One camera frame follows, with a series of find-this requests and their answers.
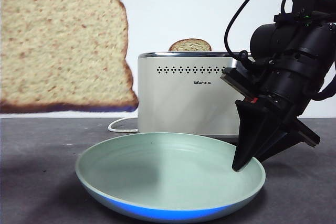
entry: blue light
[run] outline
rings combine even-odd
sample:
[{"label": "blue light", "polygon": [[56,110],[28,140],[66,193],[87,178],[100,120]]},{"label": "blue light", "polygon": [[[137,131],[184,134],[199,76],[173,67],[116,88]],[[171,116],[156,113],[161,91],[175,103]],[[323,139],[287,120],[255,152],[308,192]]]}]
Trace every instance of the blue light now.
[{"label": "blue light", "polygon": [[196,219],[200,217],[210,216],[219,211],[224,210],[229,206],[201,209],[201,210],[163,210],[163,209],[151,209],[129,205],[123,202],[119,202],[110,198],[106,198],[118,208],[121,208],[129,213],[143,216],[152,219],[164,219],[164,220],[188,220]]}]

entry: power cord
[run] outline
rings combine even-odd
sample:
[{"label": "power cord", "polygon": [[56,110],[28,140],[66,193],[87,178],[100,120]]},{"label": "power cord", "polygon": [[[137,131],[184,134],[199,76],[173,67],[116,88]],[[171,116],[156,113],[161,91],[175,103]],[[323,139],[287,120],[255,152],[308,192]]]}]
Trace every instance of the power cord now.
[{"label": "power cord", "polygon": [[121,118],[121,119],[117,119],[115,121],[113,121],[112,123],[109,124],[109,126],[107,127],[107,129],[111,132],[138,132],[138,129],[115,129],[112,128],[112,126],[114,126],[115,124],[128,120],[128,119],[136,119],[136,118]]},{"label": "power cord", "polygon": [[242,5],[240,6],[240,8],[237,10],[237,12],[235,13],[235,15],[232,17],[231,21],[229,22],[227,28],[226,28],[226,31],[225,31],[225,35],[224,35],[224,45],[225,45],[225,48],[227,50],[227,52],[230,54],[230,56],[238,61],[241,61],[243,66],[245,68],[251,68],[252,65],[253,65],[253,62],[250,61],[247,57],[248,57],[248,54],[247,54],[247,51],[246,50],[243,50],[239,53],[239,57],[236,56],[230,49],[229,47],[229,44],[228,44],[228,41],[227,41],[227,38],[228,38],[228,34],[229,34],[229,31],[233,25],[233,23],[235,22],[236,18],[238,17],[238,15],[240,14],[240,12],[244,9],[244,7],[247,5],[247,3],[249,2],[250,0],[245,0]]}]

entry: brand logo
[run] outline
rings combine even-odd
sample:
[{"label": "brand logo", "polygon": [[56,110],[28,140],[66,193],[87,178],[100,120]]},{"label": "brand logo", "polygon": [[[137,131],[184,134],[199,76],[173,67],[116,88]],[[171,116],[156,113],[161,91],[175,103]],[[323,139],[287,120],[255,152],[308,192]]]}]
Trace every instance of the brand logo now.
[{"label": "brand logo", "polygon": [[195,85],[201,85],[201,84],[212,84],[210,81],[194,81]]}]

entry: toaster vent holes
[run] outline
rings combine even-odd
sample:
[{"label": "toaster vent holes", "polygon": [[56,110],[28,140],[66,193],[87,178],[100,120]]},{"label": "toaster vent holes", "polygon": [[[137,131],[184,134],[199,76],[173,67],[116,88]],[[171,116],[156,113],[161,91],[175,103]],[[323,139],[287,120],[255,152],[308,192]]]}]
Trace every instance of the toaster vent holes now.
[{"label": "toaster vent holes", "polygon": [[225,69],[225,67],[220,68],[219,66],[157,66],[157,73],[201,73],[201,74],[211,74],[213,72],[213,74],[218,74],[218,73],[222,73],[222,71]]}]

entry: white cable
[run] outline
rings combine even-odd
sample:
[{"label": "white cable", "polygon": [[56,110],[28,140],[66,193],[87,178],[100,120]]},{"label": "white cable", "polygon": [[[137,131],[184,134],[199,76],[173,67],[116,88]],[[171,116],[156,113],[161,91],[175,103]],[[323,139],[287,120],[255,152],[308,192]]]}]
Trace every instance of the white cable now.
[{"label": "white cable", "polygon": [[109,124],[107,129],[111,132],[138,132],[138,129],[118,130],[118,129],[112,128],[112,126],[115,125],[116,123],[119,123],[121,121],[128,120],[128,119],[135,119],[135,118],[121,118],[121,119],[115,120],[115,121],[113,121],[112,123]]}]

